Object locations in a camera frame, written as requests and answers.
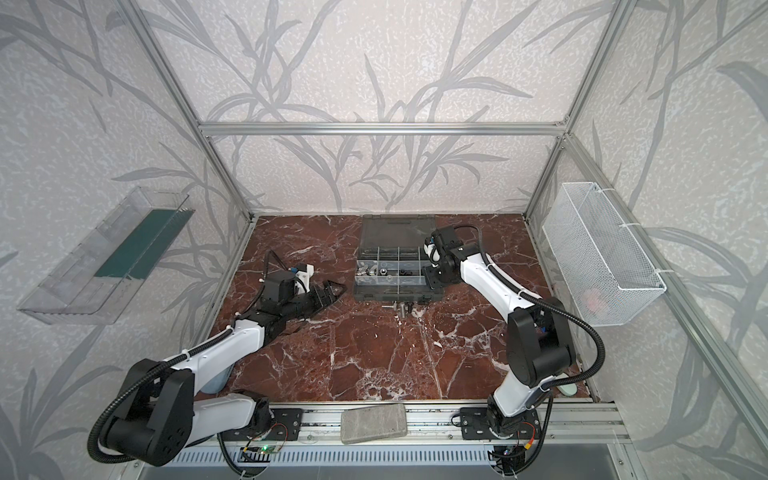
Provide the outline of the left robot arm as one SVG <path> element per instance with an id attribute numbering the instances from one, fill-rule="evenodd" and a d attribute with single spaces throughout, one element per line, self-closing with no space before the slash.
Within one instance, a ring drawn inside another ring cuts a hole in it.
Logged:
<path id="1" fill-rule="evenodd" d="M 311 276 L 308 266 L 269 274 L 246 311 L 219 334 L 165 360 L 135 363 L 88 435 L 89 456 L 103 464 L 140 460 L 163 466 L 184 448 L 225 431 L 269 431 L 273 415 L 265 396 L 242 391 L 200 400 L 197 395 L 274 341 L 289 322 L 312 318 L 347 291 L 342 283 L 314 283 Z"/>

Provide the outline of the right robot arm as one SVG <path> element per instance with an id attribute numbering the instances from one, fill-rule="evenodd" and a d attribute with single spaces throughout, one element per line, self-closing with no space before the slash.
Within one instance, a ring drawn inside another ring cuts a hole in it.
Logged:
<path id="1" fill-rule="evenodd" d="M 567 312 L 557 298 L 544 299 L 504 272 L 482 246 L 481 233 L 475 243 L 466 244 L 457 235 L 460 228 L 440 228 L 425 239 L 429 265 L 423 271 L 432 289 L 461 283 L 473 287 L 506 322 L 510 372 L 488 400 L 488 422 L 499 433 L 568 382 L 560 374 L 576 361 L 572 326 L 591 337 L 597 354 L 569 381 L 595 376 L 605 363 L 606 348 L 596 329 Z"/>

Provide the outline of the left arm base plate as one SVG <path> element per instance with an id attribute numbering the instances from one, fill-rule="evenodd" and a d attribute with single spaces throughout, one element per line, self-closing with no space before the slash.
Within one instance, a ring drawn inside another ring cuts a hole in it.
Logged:
<path id="1" fill-rule="evenodd" d="M 277 408 L 272 410 L 273 425 L 258 437 L 259 441 L 293 442 L 299 438 L 304 410 L 300 408 Z"/>

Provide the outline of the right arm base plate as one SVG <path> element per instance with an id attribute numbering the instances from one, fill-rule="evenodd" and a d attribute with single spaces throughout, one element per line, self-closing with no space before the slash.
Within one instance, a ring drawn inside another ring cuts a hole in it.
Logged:
<path id="1" fill-rule="evenodd" d="M 458 412 L 463 440 L 504 440 L 531 443 L 540 438 L 538 413 L 531 409 L 514 417 L 489 413 L 487 407 L 463 407 Z"/>

